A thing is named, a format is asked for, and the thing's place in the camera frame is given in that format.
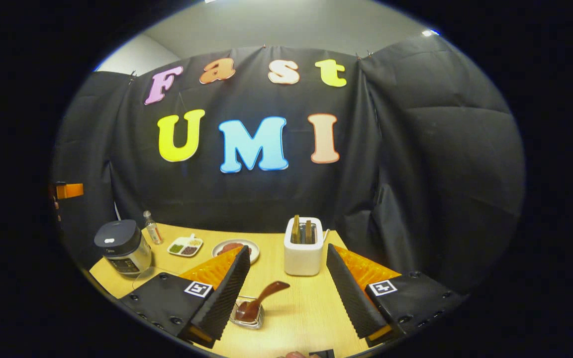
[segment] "ceiling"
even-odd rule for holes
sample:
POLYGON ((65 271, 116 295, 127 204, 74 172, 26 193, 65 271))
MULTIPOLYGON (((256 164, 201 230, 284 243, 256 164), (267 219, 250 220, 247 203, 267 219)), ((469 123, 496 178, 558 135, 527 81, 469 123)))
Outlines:
POLYGON ((425 29, 372 0, 217 0, 199 1, 145 34, 180 59, 263 44, 364 56, 425 29))

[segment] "plate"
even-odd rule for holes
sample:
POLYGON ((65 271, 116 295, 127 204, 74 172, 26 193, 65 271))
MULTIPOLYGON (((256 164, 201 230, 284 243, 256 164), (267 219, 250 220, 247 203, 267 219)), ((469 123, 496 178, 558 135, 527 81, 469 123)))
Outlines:
POLYGON ((198 252, 198 250, 200 250, 200 247, 202 247, 202 240, 195 238, 194 235, 191 234, 191 236, 188 238, 184 238, 184 237, 176 238, 174 240, 174 242, 172 242, 171 245, 168 246, 168 252, 169 252, 169 254, 172 254, 172 255, 183 256, 185 258, 191 258, 191 256, 194 256, 198 252), (190 242, 199 242, 199 243, 193 245, 193 244, 190 244, 190 242), (182 248, 180 249, 179 252, 172 252, 171 251, 171 248, 174 245, 182 245, 182 248), (194 247, 195 250, 191 254, 183 254, 183 251, 185 251, 186 247, 194 247))
POLYGON ((227 245, 228 243, 241 243, 243 245, 247 245, 248 247, 250 247, 251 256, 249 257, 249 259, 251 263, 254 263, 258 259, 258 256, 260 256, 260 249, 258 248, 258 245, 255 245, 254 242, 250 242, 249 240, 245 239, 232 239, 232 240, 227 240, 226 242, 221 242, 218 245, 216 245, 216 247, 214 247, 213 250, 211 250, 211 256, 214 258, 218 256, 218 252, 220 252, 220 250, 222 250, 222 248, 225 247, 225 245, 227 245))

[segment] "pink letter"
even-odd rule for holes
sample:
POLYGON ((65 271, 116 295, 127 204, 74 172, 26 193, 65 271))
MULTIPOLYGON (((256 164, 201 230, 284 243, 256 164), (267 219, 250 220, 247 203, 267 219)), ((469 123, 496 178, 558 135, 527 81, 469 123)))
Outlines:
POLYGON ((145 100, 145 105, 153 104, 165 98, 163 94, 163 89, 168 90, 171 84, 174 83, 174 75, 180 75, 183 72, 183 67, 178 66, 177 68, 172 68, 171 70, 166 70, 161 73, 153 75, 154 80, 152 84, 152 90, 150 90, 150 96, 145 100))
POLYGON ((333 143, 333 124, 337 122, 334 115, 314 114, 309 116, 315 133, 315 152, 311 161, 319 165, 334 163, 339 160, 333 143))

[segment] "white plate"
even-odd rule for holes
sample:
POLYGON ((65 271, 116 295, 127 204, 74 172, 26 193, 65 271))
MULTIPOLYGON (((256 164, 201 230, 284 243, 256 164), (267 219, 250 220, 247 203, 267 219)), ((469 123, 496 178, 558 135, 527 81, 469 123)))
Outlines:
POLYGON ((191 256, 194 256, 195 254, 198 253, 198 250, 200 250, 201 247, 202 247, 202 240, 199 239, 199 238, 194 237, 194 234, 192 233, 191 236, 188 237, 188 238, 183 238, 183 237, 176 238, 176 239, 174 240, 174 242, 172 242, 172 243, 168 246, 168 252, 169 252, 169 254, 172 254, 172 255, 184 256, 185 258, 191 258, 191 256), (198 244, 198 245, 189 245, 189 242, 190 242, 191 240, 198 240, 198 241, 200 241, 200 244, 198 244), (180 250, 180 252, 178 252, 178 253, 171 252, 169 249, 171 249, 171 247, 174 246, 174 245, 182 245, 183 248, 182 248, 182 249, 180 250), (190 254, 190 255, 181 254, 181 252, 185 249, 185 247, 188 247, 188 246, 196 247, 196 251, 194 251, 193 254, 190 254))
POLYGON ((260 249, 258 248, 258 245, 255 245, 254 242, 250 242, 249 240, 245 239, 232 239, 232 240, 227 240, 226 242, 221 242, 218 245, 216 245, 216 247, 214 247, 213 250, 211 250, 211 256, 214 258, 218 256, 218 252, 220 252, 220 250, 222 250, 222 248, 225 247, 225 245, 227 245, 228 243, 241 243, 243 245, 247 245, 248 247, 250 247, 251 256, 249 257, 249 259, 251 260, 251 263, 254 263, 258 259, 258 256, 260 256, 260 249))

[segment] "rice cooker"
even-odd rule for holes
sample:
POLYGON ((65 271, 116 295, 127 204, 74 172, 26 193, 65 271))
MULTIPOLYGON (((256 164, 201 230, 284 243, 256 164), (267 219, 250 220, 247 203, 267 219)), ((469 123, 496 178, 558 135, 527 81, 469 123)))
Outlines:
POLYGON ((94 244, 121 274, 138 275, 152 264, 152 248, 134 220, 104 224, 94 236, 94 244))

